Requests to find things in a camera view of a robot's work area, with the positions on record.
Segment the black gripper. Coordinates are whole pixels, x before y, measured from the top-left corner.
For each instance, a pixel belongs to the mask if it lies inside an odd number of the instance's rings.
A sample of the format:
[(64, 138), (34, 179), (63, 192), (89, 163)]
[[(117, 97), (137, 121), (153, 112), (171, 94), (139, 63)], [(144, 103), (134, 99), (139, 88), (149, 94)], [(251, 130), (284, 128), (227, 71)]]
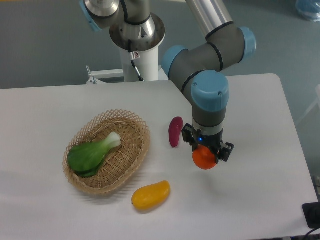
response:
[(192, 147), (194, 152), (200, 145), (208, 148), (212, 153), (216, 153), (216, 163), (227, 162), (235, 145), (230, 142), (223, 142), (223, 129), (214, 135), (204, 135), (200, 129), (195, 130), (192, 125), (186, 123), (181, 130), (185, 143)]

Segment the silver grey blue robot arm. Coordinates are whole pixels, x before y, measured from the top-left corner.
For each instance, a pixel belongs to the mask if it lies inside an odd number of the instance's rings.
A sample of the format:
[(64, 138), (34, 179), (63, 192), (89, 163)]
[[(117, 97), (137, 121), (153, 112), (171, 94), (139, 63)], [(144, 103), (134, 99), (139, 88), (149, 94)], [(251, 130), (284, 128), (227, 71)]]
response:
[(192, 106), (192, 124), (183, 127), (183, 140), (194, 151), (205, 148), (213, 164), (226, 162), (234, 145), (222, 140), (230, 97), (222, 71), (255, 53), (253, 32), (235, 26), (221, 0), (189, 0), (205, 43), (192, 50), (173, 46), (159, 59), (166, 30), (148, 0), (82, 0), (79, 5), (93, 31), (109, 29), (120, 50), (124, 80), (156, 81), (163, 70)]

